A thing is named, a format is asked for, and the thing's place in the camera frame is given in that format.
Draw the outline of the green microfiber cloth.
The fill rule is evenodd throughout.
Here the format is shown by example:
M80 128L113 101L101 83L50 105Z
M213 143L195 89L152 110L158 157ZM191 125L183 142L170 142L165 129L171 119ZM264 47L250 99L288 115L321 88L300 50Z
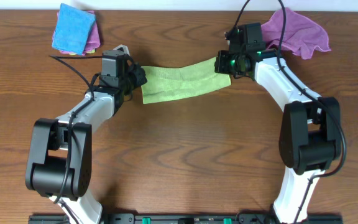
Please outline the green microfiber cloth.
M181 68L145 66L147 83L142 85L144 104L181 100L211 93L231 85L229 75L214 71L211 58Z

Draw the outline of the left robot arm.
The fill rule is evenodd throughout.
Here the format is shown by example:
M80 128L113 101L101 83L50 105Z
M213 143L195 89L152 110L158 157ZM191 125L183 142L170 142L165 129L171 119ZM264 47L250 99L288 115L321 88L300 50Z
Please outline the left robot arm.
M38 119L32 131L25 185L49 198L63 215L31 215L29 223L102 223L103 206L89 189L94 132L112 118L134 89L147 82L127 46L105 50L101 71L73 109Z

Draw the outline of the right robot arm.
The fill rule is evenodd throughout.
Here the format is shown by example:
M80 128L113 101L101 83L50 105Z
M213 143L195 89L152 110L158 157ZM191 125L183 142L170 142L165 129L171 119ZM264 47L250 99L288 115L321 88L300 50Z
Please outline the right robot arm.
M229 48L219 51L215 71L251 78L283 112L278 147L285 174L279 195L269 212L247 212L240 223L342 223L340 215L307 212L318 180L342 154L338 101L310 90L279 51L266 49L259 23L233 27L225 38Z

